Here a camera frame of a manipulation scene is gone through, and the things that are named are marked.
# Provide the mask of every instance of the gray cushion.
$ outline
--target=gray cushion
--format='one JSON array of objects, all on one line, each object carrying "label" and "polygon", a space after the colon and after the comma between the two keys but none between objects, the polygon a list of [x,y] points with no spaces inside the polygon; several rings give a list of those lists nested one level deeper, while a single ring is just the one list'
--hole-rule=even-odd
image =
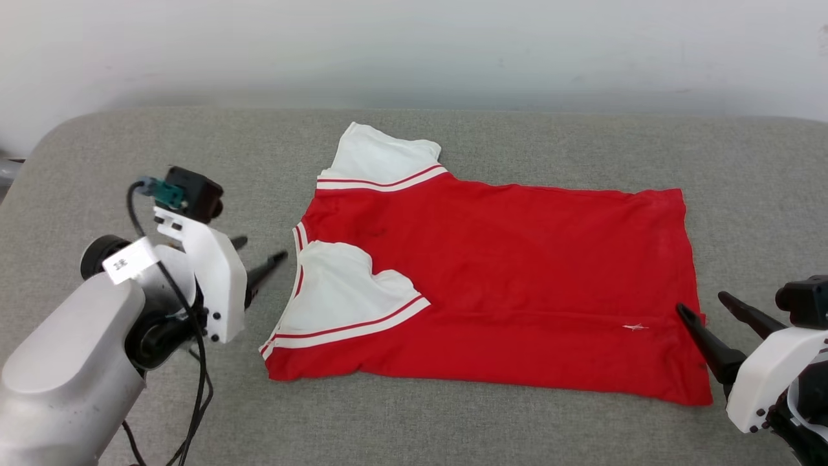
[{"label": "gray cushion", "polygon": [[[584,189],[680,187],[702,310],[727,343],[760,340],[717,302],[727,289],[780,319],[786,281],[825,273],[828,127],[795,119],[712,119],[406,110],[134,109],[93,114],[44,138],[0,206],[0,359],[81,282],[94,238],[133,238],[127,185],[167,165],[225,190],[214,226],[247,234],[255,265],[289,249],[290,229],[356,120],[428,138],[457,177]],[[147,200],[137,202],[147,227]],[[357,374],[277,383],[257,347],[293,283],[292,261],[248,312],[247,330],[210,344],[216,395],[192,464],[794,464],[768,432],[741,434],[715,405],[636,396]],[[184,437],[198,367],[178,354],[148,376],[129,420],[149,464]],[[130,464],[116,434],[101,464]]]}]

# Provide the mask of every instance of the red t-shirt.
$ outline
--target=red t-shirt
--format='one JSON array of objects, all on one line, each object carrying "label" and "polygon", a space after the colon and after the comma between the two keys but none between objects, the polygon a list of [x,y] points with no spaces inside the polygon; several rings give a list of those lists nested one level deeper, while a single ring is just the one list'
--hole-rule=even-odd
[{"label": "red t-shirt", "polygon": [[[401,144],[439,153],[436,144],[353,124],[295,234],[300,250],[319,241],[363,251],[365,280],[393,272],[410,283],[377,291],[395,298],[351,319],[339,311],[365,308],[359,294],[289,304],[282,320],[304,320],[277,328],[262,347],[271,378],[366,371],[712,402],[704,359],[675,310],[679,302],[699,308],[680,190],[490,186],[458,180],[436,153],[400,155]],[[390,170],[383,178],[359,167],[397,158],[406,158],[410,175]],[[333,255],[315,253],[307,262],[319,273],[308,289],[303,254],[291,303],[325,294],[319,290],[332,289],[338,275],[361,274],[323,271]]]}]

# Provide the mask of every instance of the label sticker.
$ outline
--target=label sticker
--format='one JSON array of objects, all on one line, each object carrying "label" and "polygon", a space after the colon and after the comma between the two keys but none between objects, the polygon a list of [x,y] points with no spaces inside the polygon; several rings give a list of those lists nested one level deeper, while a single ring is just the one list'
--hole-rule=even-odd
[{"label": "label sticker", "polygon": [[133,279],[158,262],[155,247],[149,238],[143,237],[131,245],[110,255],[103,261],[103,269],[114,284]]}]

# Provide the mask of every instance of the black cable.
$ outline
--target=black cable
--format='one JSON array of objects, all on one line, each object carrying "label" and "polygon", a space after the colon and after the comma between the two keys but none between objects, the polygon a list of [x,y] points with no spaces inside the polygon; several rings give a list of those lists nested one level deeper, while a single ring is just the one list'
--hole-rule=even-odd
[{"label": "black cable", "polygon": [[[191,349],[187,350],[187,353],[189,353],[190,356],[194,357],[196,361],[200,360],[199,355],[195,354],[195,352],[193,352],[193,350],[191,350]],[[205,411],[207,411],[207,406],[209,405],[209,403],[212,400],[213,400],[213,382],[209,379],[209,374],[207,374],[207,398],[205,398],[205,403],[201,406],[201,411],[199,412],[198,425],[201,425],[201,419],[204,417]],[[165,466],[172,466],[172,464],[176,462],[178,457],[181,456],[182,451],[184,451],[184,442],[181,442],[181,446],[179,446],[178,450],[176,450],[176,454],[172,455],[172,458],[170,459],[170,461],[168,461],[166,463]]]},{"label": "black cable", "polygon": [[[143,185],[143,182],[134,182],[133,184],[129,185],[129,188],[127,189],[127,211],[129,215],[129,220],[132,222],[132,227],[135,228],[135,232],[138,233],[140,237],[146,236],[146,234],[144,233],[144,229],[141,227],[141,223],[138,221],[132,198],[135,190]],[[193,408],[193,415],[192,417],[190,417],[190,428],[187,430],[187,436],[185,437],[183,449],[181,450],[181,458],[178,462],[179,466],[183,466],[185,461],[187,460],[187,453],[190,451],[190,444],[192,443],[193,437],[195,436],[195,432],[198,429],[198,425],[201,421],[201,400],[204,397],[205,382],[208,376],[206,356],[207,351],[205,350],[205,340],[204,336],[201,334],[198,316],[195,314],[193,308],[190,307],[190,304],[184,297],[184,293],[182,293],[181,289],[178,288],[178,284],[172,278],[169,270],[166,269],[163,262],[158,262],[158,269],[161,271],[161,274],[164,275],[164,278],[166,279],[167,283],[170,284],[170,288],[172,288],[173,293],[176,294],[176,298],[178,298],[179,302],[184,307],[184,310],[187,313],[187,318],[190,320],[190,324],[193,328],[195,342],[198,344],[199,347],[199,386],[197,392],[195,393],[195,407]]]},{"label": "black cable", "polygon": [[[188,349],[187,354],[192,356],[196,361],[201,361],[199,355],[196,354],[193,350]],[[213,381],[210,380],[209,374],[207,374],[206,380],[207,398],[205,398],[205,403],[201,405],[201,409],[199,410],[199,425],[201,425],[201,420],[202,418],[204,418],[205,412],[207,411],[207,406],[209,406],[209,403],[213,400]],[[147,464],[144,463],[144,458],[142,458],[141,453],[138,451],[138,445],[135,441],[135,437],[132,435],[132,429],[129,428],[129,424],[127,424],[127,421],[125,420],[123,423],[121,423],[121,425],[123,426],[124,432],[127,433],[127,437],[129,438],[129,446],[130,448],[132,448],[132,454],[135,455],[136,461],[138,461],[138,466],[147,466]],[[184,442],[181,442],[181,445],[179,445],[178,450],[176,450],[176,454],[172,456],[170,461],[168,461],[165,466],[172,466],[176,462],[178,457],[181,456],[182,451],[184,451]]]},{"label": "black cable", "polygon": [[129,220],[132,222],[132,227],[135,228],[135,232],[138,233],[138,238],[143,238],[147,234],[144,233],[144,229],[141,227],[141,222],[138,221],[138,217],[135,215],[135,205],[132,203],[132,194],[135,193],[136,189],[142,186],[144,186],[144,182],[134,182],[129,185],[129,189],[127,189],[127,214],[129,215]]},{"label": "black cable", "polygon": [[132,454],[135,455],[135,460],[138,461],[138,466],[147,466],[147,464],[144,463],[144,458],[141,457],[141,453],[138,452],[138,445],[135,443],[135,436],[132,435],[132,429],[129,428],[127,420],[123,420],[121,426],[123,427],[123,431],[127,433],[129,446],[132,448]]}]

